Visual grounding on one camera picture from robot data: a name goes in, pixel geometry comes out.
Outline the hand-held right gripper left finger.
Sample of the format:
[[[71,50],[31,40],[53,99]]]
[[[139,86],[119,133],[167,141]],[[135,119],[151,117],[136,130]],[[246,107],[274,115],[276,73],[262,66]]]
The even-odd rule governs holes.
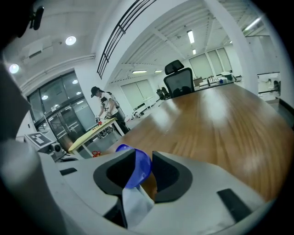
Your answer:
[[[96,213],[127,228],[122,190],[135,169],[134,149],[57,164],[75,193]]]

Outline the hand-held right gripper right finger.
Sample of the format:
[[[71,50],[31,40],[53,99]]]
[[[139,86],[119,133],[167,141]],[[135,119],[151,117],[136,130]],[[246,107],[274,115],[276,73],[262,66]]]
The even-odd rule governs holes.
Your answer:
[[[211,163],[154,151],[153,168],[159,192],[138,233],[248,233],[273,205]]]

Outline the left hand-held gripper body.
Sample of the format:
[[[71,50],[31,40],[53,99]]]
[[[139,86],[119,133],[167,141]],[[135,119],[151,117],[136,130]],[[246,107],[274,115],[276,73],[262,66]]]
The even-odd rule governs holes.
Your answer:
[[[58,142],[49,139],[41,132],[25,134],[24,141],[33,146],[37,152],[50,155],[55,162],[66,154]]]

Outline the blue and white packet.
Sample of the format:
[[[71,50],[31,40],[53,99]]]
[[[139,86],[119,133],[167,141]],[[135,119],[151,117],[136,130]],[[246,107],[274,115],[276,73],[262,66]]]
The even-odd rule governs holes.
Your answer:
[[[122,190],[122,204],[129,230],[136,227],[153,208],[155,202],[143,189],[141,184],[152,172],[150,157],[143,151],[135,149],[135,168]]]

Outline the black mesh office chair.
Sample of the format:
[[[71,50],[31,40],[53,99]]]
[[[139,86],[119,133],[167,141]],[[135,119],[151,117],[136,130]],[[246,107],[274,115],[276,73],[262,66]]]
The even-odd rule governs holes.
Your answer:
[[[179,60],[175,60],[166,65],[164,71],[167,75],[164,83],[171,98],[195,92],[191,68],[184,68]]]

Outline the black mezzanine railing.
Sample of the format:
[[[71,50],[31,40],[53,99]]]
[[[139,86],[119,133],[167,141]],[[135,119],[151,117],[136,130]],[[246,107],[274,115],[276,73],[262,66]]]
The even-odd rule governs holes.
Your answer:
[[[114,49],[118,45],[121,38],[126,34],[128,28],[147,8],[149,8],[156,1],[157,0],[135,0],[135,2],[132,3],[132,5],[122,15],[118,23],[115,25],[112,33],[110,34],[99,60],[96,72],[100,79],[103,77],[104,71],[107,67],[107,64],[109,63]]]

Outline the white air conditioner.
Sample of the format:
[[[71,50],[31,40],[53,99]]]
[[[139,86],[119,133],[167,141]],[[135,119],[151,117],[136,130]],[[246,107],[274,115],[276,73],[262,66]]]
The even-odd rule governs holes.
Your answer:
[[[23,47],[21,60],[24,65],[32,66],[52,55],[52,38],[51,36],[46,36]]]

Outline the light wooden table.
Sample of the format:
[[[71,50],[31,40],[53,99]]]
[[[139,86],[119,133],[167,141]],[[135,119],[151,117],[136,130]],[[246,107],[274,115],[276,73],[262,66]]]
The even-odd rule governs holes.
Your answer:
[[[94,136],[98,135],[100,132],[104,131],[106,128],[111,127],[112,124],[116,123],[116,118],[111,118],[106,120],[102,123],[102,125],[96,126],[92,129],[90,129],[87,133],[79,137],[69,148],[68,152],[71,154],[79,155],[78,149],[82,146],[86,152],[90,155],[90,157],[93,157],[92,152],[85,146],[85,143],[92,139]]]

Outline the glass double door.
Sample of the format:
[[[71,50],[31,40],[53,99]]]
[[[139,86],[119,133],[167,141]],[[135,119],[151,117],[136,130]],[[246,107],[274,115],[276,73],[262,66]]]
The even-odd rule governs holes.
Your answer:
[[[46,83],[27,99],[36,129],[66,151],[96,124],[75,72]]]

